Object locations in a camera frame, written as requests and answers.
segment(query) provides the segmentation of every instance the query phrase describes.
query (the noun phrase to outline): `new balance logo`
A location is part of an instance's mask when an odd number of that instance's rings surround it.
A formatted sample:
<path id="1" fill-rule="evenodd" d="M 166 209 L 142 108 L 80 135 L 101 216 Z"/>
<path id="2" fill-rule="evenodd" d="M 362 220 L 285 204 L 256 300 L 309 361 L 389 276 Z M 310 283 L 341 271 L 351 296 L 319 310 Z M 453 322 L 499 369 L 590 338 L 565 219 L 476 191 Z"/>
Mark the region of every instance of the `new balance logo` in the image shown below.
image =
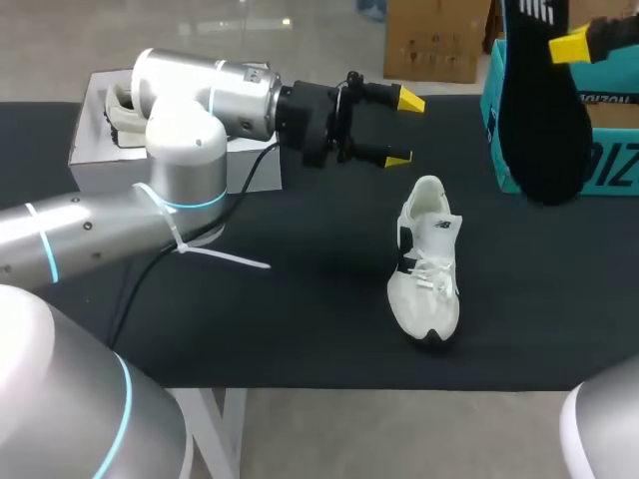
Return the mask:
<path id="1" fill-rule="evenodd" d="M 519 11 L 544 23 L 555 24 L 552 0 L 519 0 Z"/>

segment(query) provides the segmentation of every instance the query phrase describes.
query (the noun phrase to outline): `table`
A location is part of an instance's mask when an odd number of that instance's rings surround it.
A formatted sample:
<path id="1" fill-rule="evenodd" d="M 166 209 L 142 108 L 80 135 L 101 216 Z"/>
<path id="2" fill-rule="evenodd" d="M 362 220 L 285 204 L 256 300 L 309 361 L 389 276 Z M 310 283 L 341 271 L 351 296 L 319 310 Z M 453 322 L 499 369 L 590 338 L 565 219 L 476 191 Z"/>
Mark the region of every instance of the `table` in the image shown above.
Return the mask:
<path id="1" fill-rule="evenodd" d="M 0 208 L 75 188 L 77 112 L 0 105 Z M 167 258 L 118 352 L 165 387 L 456 390 L 567 390 L 639 352 L 638 200 L 540 209 L 501 193 L 476 96 L 430 97 L 425 116 L 391 118 L 364 108 L 355 135 L 410 146 L 412 165 L 318 171 L 284 150 L 285 189 L 249 195 L 214 244 L 273 269 Z M 440 355 L 406 340 L 385 293 L 395 220 L 422 175 L 439 176 L 463 216 L 460 327 Z M 38 293 L 104 340 L 123 272 L 112 264 Z"/>

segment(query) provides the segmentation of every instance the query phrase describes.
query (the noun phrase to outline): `cardboard box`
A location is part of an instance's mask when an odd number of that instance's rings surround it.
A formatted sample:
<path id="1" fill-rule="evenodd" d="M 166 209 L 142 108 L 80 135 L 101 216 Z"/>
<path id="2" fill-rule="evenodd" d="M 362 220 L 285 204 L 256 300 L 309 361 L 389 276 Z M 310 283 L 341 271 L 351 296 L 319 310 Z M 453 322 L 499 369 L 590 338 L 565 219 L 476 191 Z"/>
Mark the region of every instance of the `cardboard box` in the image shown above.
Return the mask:
<path id="1" fill-rule="evenodd" d="M 502 0 L 492 0 L 492 2 L 490 3 L 490 12 L 488 12 L 485 37 L 482 43 L 483 53 L 486 53 L 488 55 L 490 55 L 492 45 L 495 43 L 495 40 L 503 35 L 503 16 L 501 15 L 501 1 Z"/>
<path id="2" fill-rule="evenodd" d="M 389 0 L 384 78 L 474 83 L 490 0 Z"/>
<path id="3" fill-rule="evenodd" d="M 570 0 L 570 28 L 579 28 L 598 17 L 634 15 L 637 0 Z"/>
<path id="4" fill-rule="evenodd" d="M 104 117 L 107 88 L 113 83 L 131 82 L 131 70 L 96 72 L 91 75 L 82 111 L 78 118 L 69 168 L 83 193 L 123 191 L 134 183 L 147 182 L 151 163 L 144 148 L 121 149 L 111 139 L 111 127 Z M 229 193 L 238 193 L 249 175 L 256 157 L 267 142 L 233 139 L 227 146 L 227 185 Z M 249 192 L 282 189 L 280 150 L 271 150 L 262 160 L 251 181 Z"/>
<path id="5" fill-rule="evenodd" d="M 481 113 L 499 187 L 516 194 L 520 189 L 510 176 L 499 141 L 504 60 L 505 42 L 499 40 L 492 51 Z M 605 62 L 575 64 L 570 69 L 593 126 L 591 166 L 581 194 L 639 196 L 639 47 L 619 50 Z"/>

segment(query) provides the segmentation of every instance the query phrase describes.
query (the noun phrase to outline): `shoe laces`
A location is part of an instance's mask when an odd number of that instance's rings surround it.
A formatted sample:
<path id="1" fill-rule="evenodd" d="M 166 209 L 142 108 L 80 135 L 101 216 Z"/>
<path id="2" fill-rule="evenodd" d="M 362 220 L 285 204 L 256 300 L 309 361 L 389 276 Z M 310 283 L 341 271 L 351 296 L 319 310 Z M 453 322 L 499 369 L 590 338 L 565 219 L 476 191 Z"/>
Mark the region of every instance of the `shoe laces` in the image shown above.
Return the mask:
<path id="1" fill-rule="evenodd" d="M 420 248 L 415 249 L 419 259 L 415 267 L 409 269 L 410 274 L 416 278 L 417 286 L 432 289 L 440 297 L 451 299 L 453 291 L 459 294 L 452 281 L 451 262 L 439 262 L 428 257 Z"/>

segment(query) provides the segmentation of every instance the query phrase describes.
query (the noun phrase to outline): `blue light ring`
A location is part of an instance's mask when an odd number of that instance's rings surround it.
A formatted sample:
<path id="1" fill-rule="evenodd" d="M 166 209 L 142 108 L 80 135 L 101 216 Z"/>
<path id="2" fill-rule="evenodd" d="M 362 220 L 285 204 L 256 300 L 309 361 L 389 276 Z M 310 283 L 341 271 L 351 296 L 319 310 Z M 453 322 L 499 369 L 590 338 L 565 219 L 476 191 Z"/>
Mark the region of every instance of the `blue light ring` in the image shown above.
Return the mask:
<path id="1" fill-rule="evenodd" d="M 164 203 L 167 207 L 175 208 L 176 210 L 202 210 L 202 209 L 211 207 L 212 205 L 220 201 L 226 195 L 227 195 L 227 190 L 224 190 L 223 192 L 220 193 L 220 195 L 217 198 L 213 198 L 209 202 L 200 203 L 198 205 L 182 205 L 179 203 L 167 202 L 165 200 L 162 200 L 162 203 Z"/>
<path id="2" fill-rule="evenodd" d="M 118 433 L 116 434 L 115 439 L 113 440 L 113 444 L 111 445 L 111 449 L 107 453 L 104 461 L 102 461 L 102 465 L 98 469 L 93 476 L 93 479 L 102 479 L 104 475 L 111 467 L 113 460 L 118 454 L 120 450 L 120 446 L 122 446 L 122 441 L 124 440 L 124 436 L 127 433 L 127 428 L 129 427 L 129 421 L 131 420 L 131 409 L 133 406 L 133 385 L 131 384 L 131 374 L 129 373 L 129 367 L 124 360 L 114 352 L 118 360 L 120 361 L 120 365 L 122 366 L 122 371 L 124 372 L 124 380 L 127 389 L 127 397 L 124 404 L 124 413 L 122 414 L 122 421 L 120 421 L 120 427 L 118 428 Z"/>
<path id="3" fill-rule="evenodd" d="M 30 203 L 25 203 L 24 205 L 31 216 L 34 218 L 36 223 L 38 224 L 38 233 L 40 234 L 40 240 L 42 241 L 42 247 L 44 248 L 44 253 L 47 256 L 47 260 L 49 261 L 49 269 L 51 269 L 51 280 L 56 283 L 60 279 L 60 275 L 58 273 L 58 265 L 56 264 L 56 259 L 53 256 L 53 249 L 51 248 L 51 244 L 49 243 L 49 239 L 47 238 L 46 232 L 41 228 L 39 222 L 39 215 L 36 209 Z"/>

